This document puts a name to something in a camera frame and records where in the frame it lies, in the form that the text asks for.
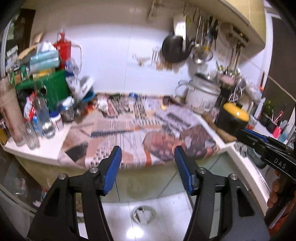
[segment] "floor drain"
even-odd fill
[[[138,224],[146,225],[156,218],[156,211],[149,206],[140,206],[133,211],[133,219]]]

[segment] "green crate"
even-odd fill
[[[59,70],[51,75],[44,76],[37,80],[26,80],[15,86],[17,91],[25,89],[34,89],[35,83],[37,88],[40,90],[43,86],[46,88],[46,94],[42,96],[47,102],[49,110],[56,109],[56,105],[59,101],[67,98],[71,95],[69,87],[65,78],[65,70]]]

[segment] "newspaper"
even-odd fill
[[[126,102],[121,102],[127,110]],[[117,112],[116,118],[95,110],[71,127],[59,155],[60,164],[79,168],[98,166],[116,145],[122,150],[122,169],[164,165],[174,160],[178,145],[194,159],[217,153],[219,147],[196,114],[176,105],[161,110],[160,103],[158,98],[140,99],[129,104],[129,111]]]

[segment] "potted plant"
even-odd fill
[[[271,101],[266,100],[263,104],[262,114],[260,117],[260,123],[266,127],[270,120],[272,119],[272,114],[274,112],[275,107],[277,106],[277,100]]]

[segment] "white countertop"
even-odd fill
[[[39,138],[40,148],[30,150],[26,144],[21,147],[16,146],[12,138],[3,145],[3,150],[32,161],[42,162],[50,165],[61,166],[58,162],[59,152],[63,142],[70,130],[71,124],[65,124],[61,131],[56,132],[51,139]]]
[[[265,213],[265,211],[267,210],[266,203],[270,191],[262,174],[249,158],[243,158],[234,149],[234,142],[225,144],[223,140],[218,136],[218,134],[209,127],[208,123],[201,116],[198,116],[198,118],[203,127],[207,130],[210,136],[220,147],[220,151],[218,153],[227,152],[230,155],[233,162],[236,164],[238,169],[243,174],[245,180],[248,182],[248,186],[251,188],[252,192],[256,196],[262,211]],[[265,128],[264,131],[260,125],[258,126],[258,128],[255,128],[255,131],[263,135],[268,135],[268,133],[266,133],[268,131],[266,131]],[[38,149],[30,150],[27,145],[17,147],[14,141],[9,141],[5,146],[3,146],[3,149],[6,152],[32,161],[61,166],[58,161],[58,155],[68,134],[68,131],[70,130],[70,127],[71,124],[66,124],[64,129],[60,132],[56,132],[56,135],[52,139],[40,139],[40,148]]]

